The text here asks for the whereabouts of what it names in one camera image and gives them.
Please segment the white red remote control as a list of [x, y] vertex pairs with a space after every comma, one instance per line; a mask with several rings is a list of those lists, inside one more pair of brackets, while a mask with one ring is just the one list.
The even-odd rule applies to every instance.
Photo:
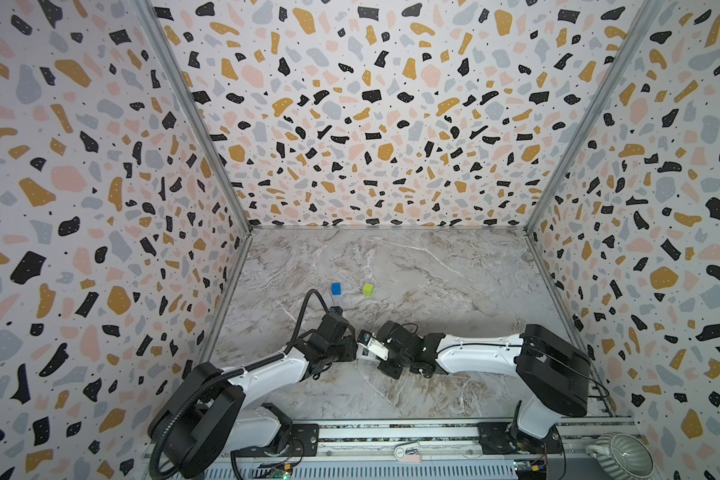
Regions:
[[377, 361], [378, 357], [374, 355], [372, 352], [370, 352], [365, 345], [358, 343], [357, 344], [357, 352], [356, 352], [356, 359], [358, 361]]

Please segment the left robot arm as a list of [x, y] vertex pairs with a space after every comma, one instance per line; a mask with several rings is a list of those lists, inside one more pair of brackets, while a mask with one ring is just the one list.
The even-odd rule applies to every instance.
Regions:
[[153, 479], [179, 474], [196, 477], [225, 452], [286, 448], [293, 421], [262, 399], [307, 379], [317, 379], [335, 363], [356, 359], [355, 329], [339, 307], [328, 309], [320, 325], [293, 338], [278, 353], [245, 367], [195, 367], [148, 427], [154, 447], [148, 473]]

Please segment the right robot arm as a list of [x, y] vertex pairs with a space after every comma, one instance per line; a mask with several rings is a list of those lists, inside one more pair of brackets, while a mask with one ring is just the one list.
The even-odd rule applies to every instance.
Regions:
[[545, 440], [564, 418], [588, 414], [591, 362], [578, 348], [539, 324], [519, 334], [465, 338], [431, 333], [419, 336], [389, 321], [358, 342], [380, 359], [379, 370], [397, 379], [408, 370], [425, 378], [478, 372], [522, 380], [531, 396], [516, 407], [499, 437], [515, 447]]

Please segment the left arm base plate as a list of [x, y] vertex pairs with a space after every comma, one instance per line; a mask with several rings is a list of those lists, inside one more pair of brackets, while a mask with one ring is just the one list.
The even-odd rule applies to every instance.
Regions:
[[274, 439], [260, 451], [265, 456], [315, 457], [320, 438], [318, 423], [294, 423], [283, 426]]

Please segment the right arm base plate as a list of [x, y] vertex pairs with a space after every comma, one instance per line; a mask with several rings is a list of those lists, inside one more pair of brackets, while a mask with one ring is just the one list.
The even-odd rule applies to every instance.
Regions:
[[521, 432], [512, 422], [479, 422], [478, 443], [484, 455], [561, 454], [563, 446], [556, 428], [537, 439]]

